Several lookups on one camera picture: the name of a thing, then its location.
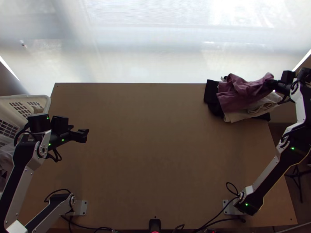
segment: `white laundry basket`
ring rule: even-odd
[[[47,113],[51,99],[46,95],[14,95],[0,97],[0,147],[12,143],[20,128],[28,122],[34,108]]]

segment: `wall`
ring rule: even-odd
[[[0,62],[0,96],[28,94],[21,82]]]

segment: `pile of clothes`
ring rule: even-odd
[[[265,82],[273,75],[266,75],[253,82],[229,74],[222,82],[207,80],[204,102],[210,111],[225,122],[237,122],[248,118],[270,120],[270,112],[279,106],[282,97],[273,92]]]

